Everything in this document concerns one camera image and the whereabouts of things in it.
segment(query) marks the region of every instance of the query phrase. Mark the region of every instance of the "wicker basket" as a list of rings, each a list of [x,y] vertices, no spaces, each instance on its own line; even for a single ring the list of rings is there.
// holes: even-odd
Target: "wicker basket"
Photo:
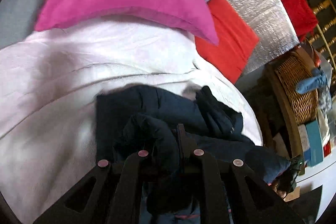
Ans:
[[[280,79],[283,89],[286,92],[297,125],[315,120],[318,106],[317,90],[302,95],[295,90],[295,86],[298,82],[312,77],[312,74],[305,67],[303,61],[292,52],[281,65],[274,69],[274,72]]]

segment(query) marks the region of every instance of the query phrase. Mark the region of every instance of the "white blanket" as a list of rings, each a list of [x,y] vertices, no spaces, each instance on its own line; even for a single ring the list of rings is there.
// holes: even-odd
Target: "white blanket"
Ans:
[[[95,164],[95,96],[128,84],[194,98],[208,85],[262,137],[240,92],[196,52],[194,38],[140,18],[108,16],[33,33],[0,51],[0,191],[32,223]]]

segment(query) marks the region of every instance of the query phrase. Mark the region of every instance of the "mattress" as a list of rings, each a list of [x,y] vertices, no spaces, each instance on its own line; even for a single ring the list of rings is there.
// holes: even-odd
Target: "mattress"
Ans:
[[[262,136],[253,110],[180,29],[106,16],[34,32],[0,51],[0,191],[32,223],[95,164],[95,96],[133,84],[193,99],[208,85],[243,115],[243,134]]]

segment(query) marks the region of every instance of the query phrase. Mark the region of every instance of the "white bed sheet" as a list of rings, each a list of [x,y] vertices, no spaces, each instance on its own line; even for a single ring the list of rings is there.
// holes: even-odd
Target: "white bed sheet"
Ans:
[[[95,96],[146,84],[194,98],[208,85],[243,115],[243,134],[262,145],[240,92],[196,52],[189,33],[129,16],[35,32],[0,51],[0,191],[32,223],[95,164]]]

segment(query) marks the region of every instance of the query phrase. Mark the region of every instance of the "screw head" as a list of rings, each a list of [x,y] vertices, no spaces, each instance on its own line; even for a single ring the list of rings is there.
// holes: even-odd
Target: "screw head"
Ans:
[[[234,164],[235,166],[241,167],[241,166],[243,166],[244,162],[243,162],[242,160],[240,160],[240,159],[235,159],[235,160],[233,161],[233,164]]]
[[[147,150],[140,150],[140,151],[138,152],[138,155],[139,155],[140,157],[147,157],[147,156],[148,156],[148,151],[147,151]]]
[[[105,168],[106,166],[108,166],[108,164],[109,164],[108,160],[100,160],[100,161],[98,161],[98,166],[100,168]]]
[[[202,156],[204,154],[204,151],[202,149],[195,149],[194,155],[196,156]]]

